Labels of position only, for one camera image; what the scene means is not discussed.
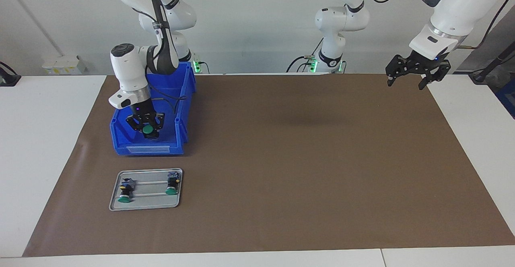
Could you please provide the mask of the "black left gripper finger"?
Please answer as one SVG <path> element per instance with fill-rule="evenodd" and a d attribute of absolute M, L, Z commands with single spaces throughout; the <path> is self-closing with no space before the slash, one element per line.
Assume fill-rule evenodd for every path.
<path fill-rule="evenodd" d="M 392 87 L 397 78 L 408 74 L 406 65 L 407 61 L 401 55 L 395 55 L 392 58 L 392 60 L 385 67 L 385 73 L 388 76 L 388 87 Z"/>
<path fill-rule="evenodd" d="M 419 82 L 418 89 L 423 90 L 428 84 L 432 82 L 442 81 L 450 69 L 451 64 L 449 63 L 449 60 L 443 60 L 438 66 L 438 69 L 434 73 L 427 71 L 425 77 L 423 77 L 423 79 Z"/>

